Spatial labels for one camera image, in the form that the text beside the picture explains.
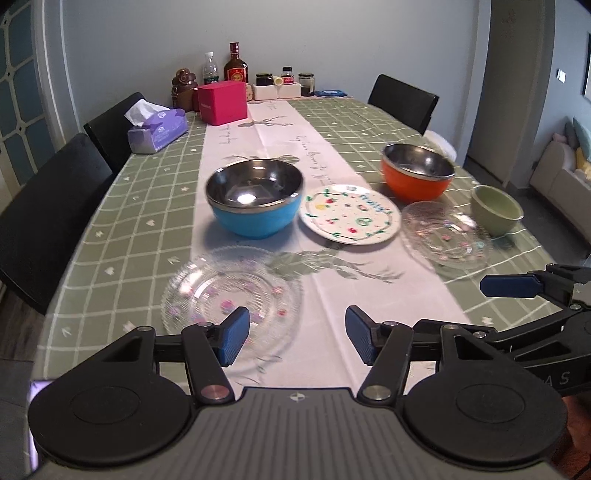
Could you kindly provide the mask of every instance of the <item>purple tissue box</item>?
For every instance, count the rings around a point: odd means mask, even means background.
[[[157,112],[141,127],[131,127],[127,132],[133,153],[156,153],[189,130],[182,108]]]

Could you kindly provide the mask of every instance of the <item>jar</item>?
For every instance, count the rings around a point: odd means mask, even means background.
[[[301,84],[302,97],[311,97],[314,95],[314,74],[313,73],[299,73],[298,81]]]
[[[290,85],[294,83],[294,74],[292,72],[293,70],[291,67],[283,67],[283,73],[281,74],[281,78],[283,79],[283,83],[285,85]]]
[[[257,73],[256,74],[256,86],[264,87],[266,85],[273,85],[273,74],[272,73]]]

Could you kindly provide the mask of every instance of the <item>chair backrest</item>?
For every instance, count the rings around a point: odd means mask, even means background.
[[[0,281],[45,313],[113,172],[85,134],[55,153],[0,215]]]
[[[368,103],[423,135],[438,100],[437,95],[381,74],[375,81]]]
[[[99,149],[113,173],[119,173],[131,155],[127,132],[132,125],[125,118],[125,114],[138,100],[143,98],[144,95],[135,92],[84,126],[84,130],[96,148]]]

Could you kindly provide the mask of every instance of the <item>dining table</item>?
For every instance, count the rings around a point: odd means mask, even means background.
[[[133,154],[83,234],[49,312],[33,380],[52,380],[117,338],[148,325],[165,327],[165,295],[184,264],[220,248],[263,248],[273,272],[297,282],[301,302],[294,338],[280,354],[230,375],[233,386],[359,387],[367,372],[345,333],[345,308],[356,304],[376,322],[412,326],[421,318],[509,329],[558,310],[539,297],[489,298],[487,274],[543,270],[551,257],[521,223],[492,238],[486,265],[458,270],[417,258],[398,234],[370,247],[345,246],[310,232],[298,219],[263,240],[241,238],[216,221],[204,195],[207,178],[231,161],[267,155],[293,163],[306,187],[369,186],[395,202],[381,173],[387,144],[440,152],[417,131],[354,98],[249,103],[249,118],[206,125],[188,113],[188,133],[152,155]],[[439,202],[470,212],[479,183],[454,163]],[[433,372],[425,365],[415,381]],[[162,364],[161,375],[188,388],[184,367]]]

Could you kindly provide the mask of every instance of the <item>pink box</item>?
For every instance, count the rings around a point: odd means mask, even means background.
[[[248,117],[246,83],[227,80],[200,86],[201,119],[211,125],[223,125]]]

